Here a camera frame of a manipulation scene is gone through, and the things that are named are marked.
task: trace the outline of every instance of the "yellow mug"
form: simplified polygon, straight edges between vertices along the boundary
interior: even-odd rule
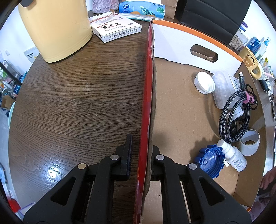
[[[262,66],[254,56],[254,54],[248,49],[248,47],[244,47],[239,56],[243,59],[244,64],[246,65],[248,71],[255,79],[259,79],[262,76]]]

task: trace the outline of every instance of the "leaf graphic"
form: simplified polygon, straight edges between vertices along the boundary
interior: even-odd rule
[[[156,11],[157,11],[157,12],[160,12],[160,13],[164,13],[164,9],[161,8],[161,7],[158,7],[158,8],[156,9]]]
[[[148,9],[145,8],[145,7],[141,7],[141,12],[142,12],[142,14],[144,14],[144,15],[154,15],[154,12],[153,12],[153,11],[148,10]]]

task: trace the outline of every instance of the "small white plastic bottle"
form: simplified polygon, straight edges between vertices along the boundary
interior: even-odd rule
[[[234,167],[238,172],[244,170],[247,165],[247,161],[237,147],[231,146],[223,139],[219,140],[217,146],[222,147],[222,152],[225,154],[225,160],[232,167]]]

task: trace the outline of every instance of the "triangular cutout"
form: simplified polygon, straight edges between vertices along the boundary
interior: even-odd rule
[[[199,178],[199,181],[201,183],[202,189],[205,193],[205,196],[207,198],[208,204],[210,206],[215,205],[219,202],[222,202],[224,200],[224,197],[207,182],[203,177]]]
[[[64,184],[52,197],[51,201],[56,202],[60,205],[66,205],[69,195],[72,191],[74,183],[76,181],[75,177],[71,177],[66,184]]]

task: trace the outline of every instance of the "wooden table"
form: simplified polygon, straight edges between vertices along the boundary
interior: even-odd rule
[[[140,144],[144,55],[142,32],[104,44],[93,35],[71,57],[39,55],[14,107],[9,165],[21,207],[38,201],[80,162],[100,162],[133,134],[131,177],[116,182],[113,223],[132,223]]]

